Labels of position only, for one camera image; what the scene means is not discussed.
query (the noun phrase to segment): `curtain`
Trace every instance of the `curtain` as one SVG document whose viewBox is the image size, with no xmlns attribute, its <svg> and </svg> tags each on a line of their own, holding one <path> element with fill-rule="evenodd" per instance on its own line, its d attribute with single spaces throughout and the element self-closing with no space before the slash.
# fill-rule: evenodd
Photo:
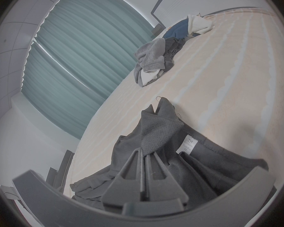
<svg viewBox="0 0 284 227">
<path fill-rule="evenodd" d="M 25 64 L 22 93 L 80 139 L 92 116 L 133 70 L 153 27 L 123 0 L 60 0 Z"/>
</svg>

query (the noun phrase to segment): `patterned fabric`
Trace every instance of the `patterned fabric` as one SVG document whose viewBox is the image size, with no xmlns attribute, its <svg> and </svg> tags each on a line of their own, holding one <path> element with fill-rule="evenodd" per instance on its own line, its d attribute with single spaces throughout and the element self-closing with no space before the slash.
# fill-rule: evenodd
<svg viewBox="0 0 284 227">
<path fill-rule="evenodd" d="M 284 182 L 284 28 L 263 9 L 209 15 L 215 29 L 192 38 L 159 80 L 139 87 L 131 72 L 91 119 L 73 158 L 69 186 L 110 164 L 114 143 L 133 131 L 158 96 L 211 141 L 239 155 L 263 158 Z"/>
</svg>

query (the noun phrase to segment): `beige bed sheet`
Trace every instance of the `beige bed sheet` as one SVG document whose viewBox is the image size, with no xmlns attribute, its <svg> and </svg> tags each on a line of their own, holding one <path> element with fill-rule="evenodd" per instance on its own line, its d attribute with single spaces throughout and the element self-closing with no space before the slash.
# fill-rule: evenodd
<svg viewBox="0 0 284 227">
<path fill-rule="evenodd" d="M 139 87 L 131 72 L 91 119 L 74 155 L 69 184 L 110 164 L 120 135 L 140 112 L 166 97 L 178 116 L 213 142 L 237 154 L 264 158 L 284 181 L 284 28 L 263 9 L 235 9 L 205 17 L 215 28 L 186 42 L 174 67 Z"/>
</svg>

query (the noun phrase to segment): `clothing label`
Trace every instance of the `clothing label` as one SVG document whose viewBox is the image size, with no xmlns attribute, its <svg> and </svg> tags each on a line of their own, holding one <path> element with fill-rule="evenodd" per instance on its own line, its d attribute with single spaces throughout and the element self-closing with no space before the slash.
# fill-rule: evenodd
<svg viewBox="0 0 284 227">
<path fill-rule="evenodd" d="M 198 141 L 190 135 L 186 135 L 184 141 L 180 145 L 179 149 L 177 149 L 176 153 L 180 154 L 182 151 L 184 151 L 187 154 L 190 154 L 197 142 Z"/>
</svg>

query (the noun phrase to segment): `headboard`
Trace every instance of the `headboard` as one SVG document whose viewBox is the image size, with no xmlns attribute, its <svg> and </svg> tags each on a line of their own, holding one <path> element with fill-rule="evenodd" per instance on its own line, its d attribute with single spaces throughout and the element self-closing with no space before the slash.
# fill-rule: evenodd
<svg viewBox="0 0 284 227">
<path fill-rule="evenodd" d="M 166 28 L 188 14 L 201 16 L 233 8 L 259 7 L 271 9 L 265 0 L 158 0 L 152 16 Z"/>
</svg>

